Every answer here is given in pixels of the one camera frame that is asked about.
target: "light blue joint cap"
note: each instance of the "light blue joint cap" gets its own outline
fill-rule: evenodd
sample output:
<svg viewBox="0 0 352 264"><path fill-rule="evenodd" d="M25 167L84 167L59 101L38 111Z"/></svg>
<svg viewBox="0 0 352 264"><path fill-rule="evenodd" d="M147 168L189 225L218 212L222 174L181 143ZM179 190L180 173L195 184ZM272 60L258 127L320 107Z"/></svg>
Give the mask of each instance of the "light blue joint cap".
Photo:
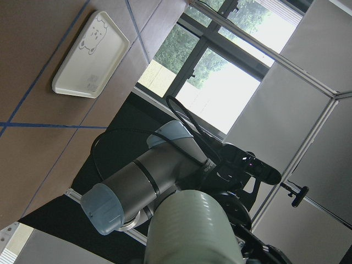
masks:
<svg viewBox="0 0 352 264"><path fill-rule="evenodd" d="M172 120L166 123L161 128L156 130L156 132L162 134L170 140L193 138L192 134L189 133L187 128L178 120ZM165 140L154 135L150 135L147 138L147 144L150 149L164 142Z"/></svg>
<svg viewBox="0 0 352 264"><path fill-rule="evenodd" d="M122 205L115 193L98 183L81 198L81 207L90 222L102 235L110 234L125 222Z"/></svg>

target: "window frame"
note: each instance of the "window frame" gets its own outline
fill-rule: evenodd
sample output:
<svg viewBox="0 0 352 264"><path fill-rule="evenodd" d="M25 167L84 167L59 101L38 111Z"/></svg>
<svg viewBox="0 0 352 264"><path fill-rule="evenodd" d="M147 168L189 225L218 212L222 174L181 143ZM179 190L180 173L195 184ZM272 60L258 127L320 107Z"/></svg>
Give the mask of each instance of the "window frame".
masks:
<svg viewBox="0 0 352 264"><path fill-rule="evenodd" d="M218 13L224 17L227 17L237 8L237 5L237 0L225 0L222 6L219 8ZM199 40L181 67L180 71L177 73L164 96L159 97L157 94L144 87L140 83L137 82L136 84L138 89L142 90L165 106L167 106L165 100L166 96L171 95L176 97L184 83L192 76L195 66L208 48L216 52L224 59L233 63L235 66L242 69L260 82L270 69L270 67L265 63L247 53L242 48L238 47L231 40L219 34L218 31L221 28L221 25L213 20L210 22L208 27L205 27L189 15L183 13L177 21L177 24L189 33L198 37ZM208 122L204 121L197 115L193 113L192 115L207 133L220 140L224 139L226 136L225 133L219 131L213 125L208 124Z"/></svg>

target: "white tray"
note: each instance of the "white tray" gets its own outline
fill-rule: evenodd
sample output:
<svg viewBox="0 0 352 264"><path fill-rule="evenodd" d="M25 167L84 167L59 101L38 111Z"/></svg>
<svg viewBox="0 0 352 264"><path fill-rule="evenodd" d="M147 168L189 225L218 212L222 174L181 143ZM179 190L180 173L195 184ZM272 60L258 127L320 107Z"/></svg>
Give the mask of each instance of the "white tray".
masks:
<svg viewBox="0 0 352 264"><path fill-rule="evenodd" d="M82 29L56 73L57 94L96 98L129 46L128 39L104 11L96 11Z"/></svg>

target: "black cable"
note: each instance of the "black cable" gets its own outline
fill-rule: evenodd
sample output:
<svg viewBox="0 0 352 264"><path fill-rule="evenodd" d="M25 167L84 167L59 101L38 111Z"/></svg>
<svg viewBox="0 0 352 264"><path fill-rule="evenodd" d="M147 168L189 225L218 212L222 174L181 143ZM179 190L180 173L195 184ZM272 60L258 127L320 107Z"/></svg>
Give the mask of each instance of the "black cable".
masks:
<svg viewBox="0 0 352 264"><path fill-rule="evenodd" d="M177 151L179 151L180 153L182 153L185 157L189 158L190 160L192 160L194 163L196 163L199 166L203 166L205 163L199 161L198 159L196 159L195 157L193 157L192 155L188 154L185 150L183 150L181 147L179 147L176 143L174 143L172 140L168 139L166 136L154 132L154 131L149 131L149 130L145 130L145 129L137 129L137 128L115 128L115 129L111 129L111 130L107 130L105 132L103 132L102 134L100 134L97 138L94 139L91 149L90 149L90 153L92 155L93 158L93 163L95 166L95 169L97 170L97 173L99 175L99 177L101 178L102 181L104 181L104 177L102 176L99 167L97 165L96 159L95 159L95 148L97 146L97 144L99 143L100 139L107 135L110 134L112 132L116 132L116 131L129 131L129 132L135 132L135 133L142 133L142 134L148 134L148 135L154 135L157 136L161 139L163 139L164 141L168 142L170 145L172 145Z"/></svg>
<svg viewBox="0 0 352 264"><path fill-rule="evenodd" d="M171 105L170 101L173 101L181 110L185 113L185 115L190 119L191 123L194 125L196 130L199 132L199 134L195 133L192 128L189 126L189 124L185 121L183 117L180 116L180 114L173 108ZM220 163L222 161L220 155L209 145L208 142L206 142L206 139L209 138L209 136L202 130L202 128L198 125L197 121L193 118L191 113L183 106L183 104L178 101L175 97L168 95L166 96L166 103L169 106L170 110L175 114L175 116L183 123L183 125L188 129L188 131L196 138L202 141L202 143L206 146L208 149L208 152L212 154L213 157L217 159L217 162Z"/></svg>

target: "black mat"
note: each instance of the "black mat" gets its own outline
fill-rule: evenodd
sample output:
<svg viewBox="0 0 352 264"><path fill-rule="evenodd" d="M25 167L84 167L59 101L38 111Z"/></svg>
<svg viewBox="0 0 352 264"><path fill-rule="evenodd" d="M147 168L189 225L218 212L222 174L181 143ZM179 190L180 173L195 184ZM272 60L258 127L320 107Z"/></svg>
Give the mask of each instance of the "black mat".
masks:
<svg viewBox="0 0 352 264"><path fill-rule="evenodd" d="M131 93L113 119L110 128L139 128L156 130L172 118ZM96 149L97 164L107 178L133 159L147 151L148 135L126 131L111 133L104 137ZM72 188L80 194L86 193L101 180L91 157L82 166ZM129 263L142 259L145 247L121 232L100 235L83 213L80 205L66 196L61 196L19 220L28 226L64 239L93 252L114 263ZM139 231L146 234L148 223Z"/></svg>

